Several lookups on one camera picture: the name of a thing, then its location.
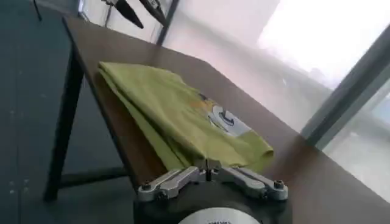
wooden table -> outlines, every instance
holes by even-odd
[[[130,177],[133,187],[138,187],[166,172],[134,119],[98,74],[99,61],[113,61],[150,65],[180,74],[187,84],[226,107],[264,137],[274,148],[275,159],[262,174],[288,185],[294,223],[390,223],[390,204],[308,145],[298,133],[207,62],[79,19],[66,18],[64,22],[73,51],[44,196],[46,201],[55,200],[58,189],[63,187],[124,175]],[[84,74],[124,169],[62,175]]]

floor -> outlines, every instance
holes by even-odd
[[[66,11],[76,13],[77,2],[67,2]],[[70,43],[61,14],[44,7],[40,12],[42,22],[28,0],[0,2],[0,220],[132,223],[133,190],[126,178],[62,190],[49,205],[42,201]],[[84,83],[65,172],[120,164]]]

folded t-shirt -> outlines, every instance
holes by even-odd
[[[263,138],[179,75],[105,62],[99,71],[168,170],[209,158],[260,171],[272,158]]]

wall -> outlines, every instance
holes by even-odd
[[[166,12],[171,0],[161,1],[162,9]],[[118,32],[154,43],[160,33],[161,25],[149,14],[139,0],[127,0],[127,3],[134,9],[135,13],[144,25],[143,29],[138,28],[126,20],[116,9],[112,10],[108,21],[108,28]]]
[[[100,0],[83,0],[83,12],[95,24],[104,25],[109,6]]]

